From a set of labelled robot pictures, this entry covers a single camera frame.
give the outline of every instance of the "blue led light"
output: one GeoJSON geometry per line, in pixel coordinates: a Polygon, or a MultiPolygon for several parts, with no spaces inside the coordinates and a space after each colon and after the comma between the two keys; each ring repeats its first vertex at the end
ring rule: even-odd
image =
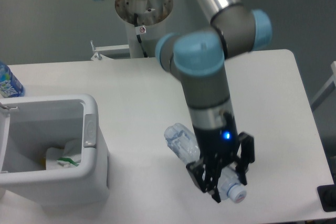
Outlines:
{"type": "Polygon", "coordinates": [[[222,133],[222,137],[224,140],[230,140],[231,139],[231,133],[229,131],[224,131],[222,133]]]}

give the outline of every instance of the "trash bin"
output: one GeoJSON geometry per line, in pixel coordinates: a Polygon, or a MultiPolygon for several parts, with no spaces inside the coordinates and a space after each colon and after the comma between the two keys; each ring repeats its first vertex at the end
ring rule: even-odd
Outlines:
{"type": "Polygon", "coordinates": [[[109,152],[93,97],[20,97],[0,102],[0,188],[41,205],[108,198],[109,152]],[[81,145],[80,163],[46,169],[47,150],[62,150],[74,139],[81,145]]]}

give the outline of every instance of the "plastic bottle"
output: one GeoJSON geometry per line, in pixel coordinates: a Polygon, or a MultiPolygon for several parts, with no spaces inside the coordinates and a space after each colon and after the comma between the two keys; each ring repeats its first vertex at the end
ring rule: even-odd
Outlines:
{"type": "MultiPolygon", "coordinates": [[[[183,124],[175,123],[168,127],[164,132],[164,137],[167,146],[185,165],[200,158],[200,149],[196,137],[183,124]]],[[[221,176],[218,179],[218,192],[221,200],[230,198],[234,203],[239,203],[246,197],[246,190],[240,183],[237,173],[229,166],[222,169],[221,176]]]]}
{"type": "Polygon", "coordinates": [[[9,67],[0,61],[0,93],[4,98],[23,97],[25,89],[12,74],[9,67]]]}

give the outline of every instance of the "metal bracket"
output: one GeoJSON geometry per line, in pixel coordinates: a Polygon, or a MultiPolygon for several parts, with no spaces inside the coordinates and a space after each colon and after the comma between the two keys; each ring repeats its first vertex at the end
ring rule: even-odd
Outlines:
{"type": "Polygon", "coordinates": [[[95,47],[93,40],[91,41],[91,47],[93,56],[91,60],[105,60],[105,59],[122,59],[124,57],[118,57],[117,55],[129,54],[129,45],[107,46],[107,47],[95,47]],[[116,55],[115,57],[106,57],[105,55],[116,55]]]}

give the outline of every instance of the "robotic arm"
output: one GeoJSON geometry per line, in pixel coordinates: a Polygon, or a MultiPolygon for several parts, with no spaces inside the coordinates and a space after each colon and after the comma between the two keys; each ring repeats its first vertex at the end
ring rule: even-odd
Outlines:
{"type": "Polygon", "coordinates": [[[245,173],[255,159],[253,137],[237,133],[224,60],[267,45],[272,28],[264,12],[249,11],[240,0],[198,2],[210,26],[185,36],[164,36],[156,45],[155,56],[182,84],[200,148],[199,161],[186,168],[194,184],[220,202],[217,184],[222,169],[235,163],[239,179],[246,185],[245,173]]]}

